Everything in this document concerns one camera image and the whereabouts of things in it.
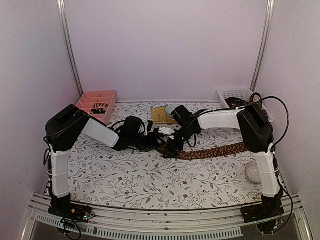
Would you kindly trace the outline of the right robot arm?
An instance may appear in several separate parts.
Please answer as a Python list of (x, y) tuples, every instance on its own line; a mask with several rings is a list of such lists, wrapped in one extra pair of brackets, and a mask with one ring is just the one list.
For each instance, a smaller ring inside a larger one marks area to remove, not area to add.
[(281, 199), (286, 191), (278, 179), (279, 164), (275, 157), (277, 142), (273, 137), (274, 129), (258, 101), (234, 109), (202, 109), (196, 113), (191, 113), (184, 105), (180, 105), (171, 115), (180, 129), (168, 134), (169, 139), (162, 153), (164, 158), (178, 158), (191, 136), (198, 135), (203, 130), (240, 130), (243, 147), (253, 155), (262, 184), (262, 202), (256, 207), (246, 206), (242, 213), (245, 216), (259, 213), (262, 218), (284, 213)]

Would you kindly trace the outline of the brown floral tie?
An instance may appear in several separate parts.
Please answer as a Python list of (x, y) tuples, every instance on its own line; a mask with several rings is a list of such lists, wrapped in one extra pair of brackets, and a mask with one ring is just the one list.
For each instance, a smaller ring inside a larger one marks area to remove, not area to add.
[[(165, 146), (158, 147), (156, 149), (162, 156), (164, 150), (166, 150)], [(245, 146), (243, 142), (235, 143), (231, 145), (225, 145), (220, 147), (214, 147), (210, 149), (204, 150), (196, 150), (196, 151), (179, 151), (178, 158), (165, 158), (165, 159), (179, 159), (179, 160), (202, 160), (202, 159), (210, 159), (210, 158), (218, 158), (218, 157), (228, 157), (231, 155), (236, 155), (244, 152), (248, 152), (249, 150)]]

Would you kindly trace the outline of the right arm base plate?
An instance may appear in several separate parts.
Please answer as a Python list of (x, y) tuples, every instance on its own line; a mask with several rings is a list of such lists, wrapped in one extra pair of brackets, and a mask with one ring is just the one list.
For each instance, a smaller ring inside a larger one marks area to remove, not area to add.
[(244, 204), (240, 208), (245, 223), (256, 222), (284, 214), (282, 202), (277, 200), (264, 200), (259, 204)]

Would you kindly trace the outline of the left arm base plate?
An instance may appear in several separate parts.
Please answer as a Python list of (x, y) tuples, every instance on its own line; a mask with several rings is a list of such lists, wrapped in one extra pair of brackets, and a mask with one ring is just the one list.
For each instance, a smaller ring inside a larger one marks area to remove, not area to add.
[(88, 205), (85, 206), (73, 203), (60, 207), (50, 206), (48, 209), (48, 213), (57, 217), (61, 217), (61, 222), (70, 220), (76, 223), (87, 223), (89, 220), (96, 216), (96, 214), (93, 212), (93, 209)]

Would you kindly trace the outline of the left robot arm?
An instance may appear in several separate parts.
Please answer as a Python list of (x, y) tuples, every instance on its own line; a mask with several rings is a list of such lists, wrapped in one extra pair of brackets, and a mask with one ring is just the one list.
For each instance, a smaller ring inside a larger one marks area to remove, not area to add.
[(115, 150), (127, 149), (149, 152), (160, 145), (159, 130), (153, 123), (129, 116), (115, 129), (71, 104), (51, 118), (45, 125), (47, 144), (43, 163), (47, 166), (51, 206), (63, 217), (74, 213), (68, 187), (69, 155), (80, 135), (90, 137)]

